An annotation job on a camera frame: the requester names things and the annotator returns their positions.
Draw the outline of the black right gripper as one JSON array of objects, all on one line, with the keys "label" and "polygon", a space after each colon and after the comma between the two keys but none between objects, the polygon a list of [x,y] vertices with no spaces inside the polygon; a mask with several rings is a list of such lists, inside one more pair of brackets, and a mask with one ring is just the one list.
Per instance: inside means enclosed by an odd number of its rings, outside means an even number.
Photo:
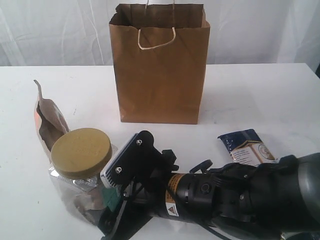
[{"label": "black right gripper", "polygon": [[154,137],[135,133],[100,172],[120,202],[107,207],[98,222],[102,240],[129,240],[154,217],[197,224],[221,239],[250,237],[250,219],[239,201],[248,166],[229,163],[212,168],[210,160],[178,173],[172,150],[154,149]]}]

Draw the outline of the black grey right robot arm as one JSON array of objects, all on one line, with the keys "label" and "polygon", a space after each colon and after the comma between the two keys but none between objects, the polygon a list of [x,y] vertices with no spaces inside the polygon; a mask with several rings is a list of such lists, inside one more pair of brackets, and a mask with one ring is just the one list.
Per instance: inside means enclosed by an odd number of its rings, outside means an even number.
[{"label": "black grey right robot arm", "polygon": [[154,217],[199,225],[227,240],[280,240],[320,230],[320,155],[275,160],[253,129],[220,137],[233,161],[205,160],[180,173],[172,150],[133,135],[101,171],[118,202],[97,226],[106,240],[128,240]]}]

